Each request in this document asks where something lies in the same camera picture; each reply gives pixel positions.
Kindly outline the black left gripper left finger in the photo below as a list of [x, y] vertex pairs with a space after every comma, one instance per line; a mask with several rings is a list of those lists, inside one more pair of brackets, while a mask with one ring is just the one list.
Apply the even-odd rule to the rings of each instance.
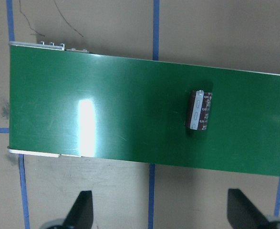
[[92, 191], [81, 191], [66, 216], [64, 229], [91, 229], [93, 226]]

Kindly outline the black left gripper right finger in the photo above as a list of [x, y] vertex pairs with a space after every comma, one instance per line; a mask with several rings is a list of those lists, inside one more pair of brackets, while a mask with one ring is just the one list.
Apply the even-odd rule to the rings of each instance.
[[267, 218], [237, 188], [228, 189], [227, 219], [233, 229], [265, 229]]

